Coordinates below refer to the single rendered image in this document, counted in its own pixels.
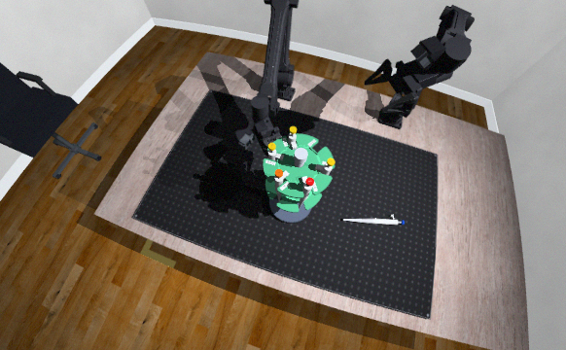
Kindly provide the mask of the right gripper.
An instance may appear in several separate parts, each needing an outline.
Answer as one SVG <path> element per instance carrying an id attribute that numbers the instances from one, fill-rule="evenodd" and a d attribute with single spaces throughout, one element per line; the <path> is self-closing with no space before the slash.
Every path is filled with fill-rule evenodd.
<path id="1" fill-rule="evenodd" d="M 268 122 L 264 121 L 264 122 L 265 122 L 265 125 L 267 127 L 267 130 L 260 132 L 261 147 L 262 147 L 262 150 L 264 151 L 264 154 L 266 156 L 268 156 L 268 151 L 267 151 L 268 144 L 273 143 L 275 140 L 282 137 L 282 135 L 279 132 L 278 126 L 273 128 L 271 121 L 268 121 Z"/>

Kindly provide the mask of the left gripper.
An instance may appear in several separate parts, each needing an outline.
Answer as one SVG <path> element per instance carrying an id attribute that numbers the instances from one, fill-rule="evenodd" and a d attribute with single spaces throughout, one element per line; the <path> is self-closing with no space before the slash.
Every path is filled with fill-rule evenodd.
<path id="1" fill-rule="evenodd" d="M 395 92 L 403 92 L 405 96 L 382 108 L 381 113 L 409 115 L 417 104 L 422 91 L 422 86 L 416 81 L 402 61 L 396 62 L 395 67 L 397 68 L 397 72 L 391 76 L 393 70 L 391 62 L 389 59 L 385 59 L 378 69 L 365 80 L 365 86 L 389 82 Z M 382 72 L 383 75 L 373 79 Z M 403 105 L 403 107 L 393 108 L 399 105 Z"/>

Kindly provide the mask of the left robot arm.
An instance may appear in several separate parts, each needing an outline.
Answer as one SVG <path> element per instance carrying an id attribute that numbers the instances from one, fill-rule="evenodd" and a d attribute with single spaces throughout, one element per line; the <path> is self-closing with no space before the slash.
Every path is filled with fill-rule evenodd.
<path id="1" fill-rule="evenodd" d="M 405 63 L 405 66 L 422 88 L 450 79 L 453 71 L 470 56 L 472 40 L 466 37 L 465 31 L 468 31 L 475 21 L 471 14 L 454 5 L 446 6 L 440 16 L 442 21 L 437 36 L 420 41 L 411 51 L 420 63 L 415 59 Z M 407 116 L 381 113 L 380 110 L 378 122 L 401 129 L 403 117 Z"/>

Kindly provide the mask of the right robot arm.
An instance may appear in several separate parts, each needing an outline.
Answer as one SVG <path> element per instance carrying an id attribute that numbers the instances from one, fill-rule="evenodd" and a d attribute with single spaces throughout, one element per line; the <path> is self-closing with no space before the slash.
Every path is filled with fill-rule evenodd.
<path id="1" fill-rule="evenodd" d="M 291 101 L 295 93 L 295 89 L 291 87 L 295 65 L 290 64 L 289 46 L 292 12 L 293 8 L 298 8 L 299 0 L 264 0 L 264 2 L 271 6 L 271 17 L 263 79 L 259 93 L 251 100 L 254 116 L 252 118 L 255 124 L 235 132 L 239 147 L 244 150 L 255 140 L 255 135 L 261 146 L 260 132 L 267 130 L 264 121 L 268 122 L 269 117 L 278 114 L 280 102 L 277 102 L 277 99 Z"/>

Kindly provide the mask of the white pipette with yellow button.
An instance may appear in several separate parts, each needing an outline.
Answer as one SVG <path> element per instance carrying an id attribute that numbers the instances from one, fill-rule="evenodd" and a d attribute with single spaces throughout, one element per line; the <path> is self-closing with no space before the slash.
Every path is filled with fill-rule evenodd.
<path id="1" fill-rule="evenodd" d="M 329 173 L 331 172 L 331 170 L 332 170 L 334 164 L 335 164 L 335 160 L 332 159 L 332 158 L 329 158 L 329 159 L 327 160 L 327 163 L 325 163 L 324 166 L 323 166 L 323 165 L 320 165 L 320 164 L 316 164 L 315 170 L 317 170 L 317 169 L 318 169 L 318 170 L 321 170 L 321 173 L 322 173 L 322 174 L 329 175 Z"/>

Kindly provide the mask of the white pipette with blue button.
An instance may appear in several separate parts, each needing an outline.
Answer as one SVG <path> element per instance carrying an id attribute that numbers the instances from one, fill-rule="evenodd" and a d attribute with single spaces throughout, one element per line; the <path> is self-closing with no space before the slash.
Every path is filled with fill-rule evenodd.
<path id="1" fill-rule="evenodd" d="M 369 224 L 380 224 L 380 225 L 397 225 L 401 223 L 403 225 L 405 223 L 404 220 L 398 222 L 398 220 L 394 220 L 394 215 L 390 215 L 390 219 L 343 219 L 344 221 L 349 222 L 359 222 L 359 223 L 369 223 Z"/>

